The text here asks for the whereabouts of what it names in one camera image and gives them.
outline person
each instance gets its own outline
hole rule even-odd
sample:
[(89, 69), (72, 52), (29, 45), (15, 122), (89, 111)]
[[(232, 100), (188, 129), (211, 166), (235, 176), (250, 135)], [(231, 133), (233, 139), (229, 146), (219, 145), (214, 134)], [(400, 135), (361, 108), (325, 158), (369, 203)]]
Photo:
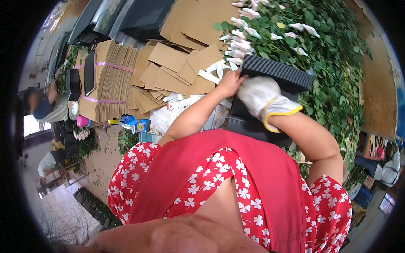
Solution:
[(58, 94), (56, 79), (52, 79), (46, 94), (39, 88), (29, 87), (24, 92), (24, 106), (27, 113), (34, 116), (38, 122), (58, 122), (68, 119), (76, 120), (76, 116), (68, 109), (66, 94)]
[(354, 158), (354, 163), (359, 164), (366, 168), (366, 173), (377, 181), (381, 181), (388, 187), (394, 186), (398, 181), (400, 175), (401, 161), (399, 154), (399, 147), (396, 147), (396, 152), (394, 153), (393, 159), (380, 165), (379, 162), (364, 158), (362, 156), (356, 155)]
[[(157, 143), (122, 158), (108, 205), (123, 226), (71, 252), (338, 252), (352, 209), (343, 161), (328, 130), (298, 112), (272, 79), (228, 72)], [(238, 96), (313, 162), (306, 182), (279, 147), (225, 130), (200, 132), (214, 108)]]
[(57, 162), (64, 164), (65, 158), (66, 154), (64, 149), (57, 149), (56, 151), (49, 151), (46, 153), (38, 165), (38, 173), (41, 178), (48, 178), (50, 174), (54, 174), (56, 171), (55, 165)]

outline window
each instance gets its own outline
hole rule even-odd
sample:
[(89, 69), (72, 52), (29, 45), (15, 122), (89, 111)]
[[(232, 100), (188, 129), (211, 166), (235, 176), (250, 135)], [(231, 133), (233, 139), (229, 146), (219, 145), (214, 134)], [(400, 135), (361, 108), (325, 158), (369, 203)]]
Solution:
[(32, 115), (24, 116), (24, 137), (48, 129), (51, 129), (50, 123), (39, 123)]
[(384, 213), (384, 215), (390, 215), (394, 209), (394, 206), (395, 200), (388, 193), (385, 193), (385, 196), (378, 208)]

